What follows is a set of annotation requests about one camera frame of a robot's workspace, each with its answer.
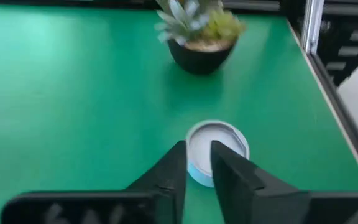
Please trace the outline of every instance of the black pot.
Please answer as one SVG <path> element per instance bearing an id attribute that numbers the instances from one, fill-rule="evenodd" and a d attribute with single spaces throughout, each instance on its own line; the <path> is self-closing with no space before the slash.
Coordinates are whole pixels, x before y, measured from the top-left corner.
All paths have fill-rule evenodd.
<path id="1" fill-rule="evenodd" d="M 236 42 L 216 52 L 199 52 L 180 46 L 175 40 L 168 40 L 169 51 L 179 66 L 193 74 L 210 74 L 227 59 Z"/>

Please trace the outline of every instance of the metal frame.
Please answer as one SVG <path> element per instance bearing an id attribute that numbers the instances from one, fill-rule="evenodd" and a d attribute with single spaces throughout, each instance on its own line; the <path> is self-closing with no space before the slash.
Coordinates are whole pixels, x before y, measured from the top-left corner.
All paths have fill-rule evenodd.
<path id="1" fill-rule="evenodd" d="M 223 3 L 226 8 L 231 9 L 234 12 L 286 16 L 293 29 L 298 30 L 298 15 L 299 12 L 303 10 L 304 2 L 298 0 L 223 0 Z M 0 0 L 0 4 L 158 9 L 155 0 Z M 358 154 L 358 128 L 349 116 L 349 113 L 337 94 L 323 63 L 316 54 L 321 18 L 324 10 L 327 10 L 324 7 L 324 0 L 306 0 L 305 20 L 303 23 L 301 43 L 306 52 L 307 60 L 311 64 L 311 68 L 314 70 L 319 82 L 322 84 L 325 94 L 327 94 L 345 132 L 349 136 L 351 143 Z"/>

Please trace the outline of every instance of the green table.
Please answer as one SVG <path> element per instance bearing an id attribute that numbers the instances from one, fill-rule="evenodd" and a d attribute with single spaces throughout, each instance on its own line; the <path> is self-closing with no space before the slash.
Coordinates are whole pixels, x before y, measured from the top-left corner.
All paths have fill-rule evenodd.
<path id="1" fill-rule="evenodd" d="M 0 6 L 0 208 L 31 190 L 123 189 L 192 125 L 220 119 L 301 189 L 358 190 L 358 165 L 287 21 L 241 16 L 223 68 L 187 74 L 152 11 Z M 188 176 L 184 223 L 222 223 Z"/>

